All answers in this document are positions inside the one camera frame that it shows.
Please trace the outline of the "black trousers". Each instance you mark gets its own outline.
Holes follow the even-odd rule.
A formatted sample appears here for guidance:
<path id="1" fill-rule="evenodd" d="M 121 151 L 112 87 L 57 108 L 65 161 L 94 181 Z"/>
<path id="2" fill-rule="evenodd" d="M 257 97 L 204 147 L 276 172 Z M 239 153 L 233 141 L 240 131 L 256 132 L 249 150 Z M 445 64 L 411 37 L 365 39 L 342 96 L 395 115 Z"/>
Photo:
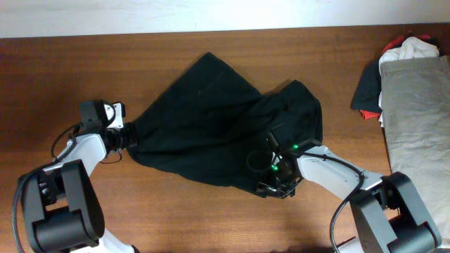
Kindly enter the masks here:
<path id="1" fill-rule="evenodd" d="M 206 53 L 135 121 L 140 165 L 213 186 L 267 197 L 273 134 L 282 149 L 321 141 L 321 104 L 292 81 L 264 95 L 224 61 Z"/>

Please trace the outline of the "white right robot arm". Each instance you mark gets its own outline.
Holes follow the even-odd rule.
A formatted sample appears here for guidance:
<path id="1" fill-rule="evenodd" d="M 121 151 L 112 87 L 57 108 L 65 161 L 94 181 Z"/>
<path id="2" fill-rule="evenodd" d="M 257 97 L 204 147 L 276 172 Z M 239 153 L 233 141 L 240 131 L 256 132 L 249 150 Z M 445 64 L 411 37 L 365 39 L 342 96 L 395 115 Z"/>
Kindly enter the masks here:
<path id="1" fill-rule="evenodd" d="M 292 197 L 306 180 L 341 199 L 329 226 L 334 252 L 423 253 L 440 247 L 438 228 L 407 175 L 367 171 L 314 138 L 283 147 L 272 129 L 266 141 L 271 161 L 263 170 L 259 191 L 280 199 Z M 352 210 L 357 235 L 337 244 L 335 224 L 346 205 Z"/>

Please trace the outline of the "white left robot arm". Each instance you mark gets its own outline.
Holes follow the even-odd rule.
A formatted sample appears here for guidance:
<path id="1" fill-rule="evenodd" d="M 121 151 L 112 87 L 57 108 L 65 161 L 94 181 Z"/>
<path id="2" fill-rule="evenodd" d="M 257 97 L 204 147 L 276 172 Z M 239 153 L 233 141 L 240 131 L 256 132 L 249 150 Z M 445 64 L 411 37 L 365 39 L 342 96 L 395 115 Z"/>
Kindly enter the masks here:
<path id="1" fill-rule="evenodd" d="M 18 234 L 17 208 L 34 252 L 137 252 L 105 227 L 100 203 L 90 181 L 96 165 L 115 146 L 108 128 L 79 123 L 67 148 L 48 164 L 18 180 L 12 223 Z"/>

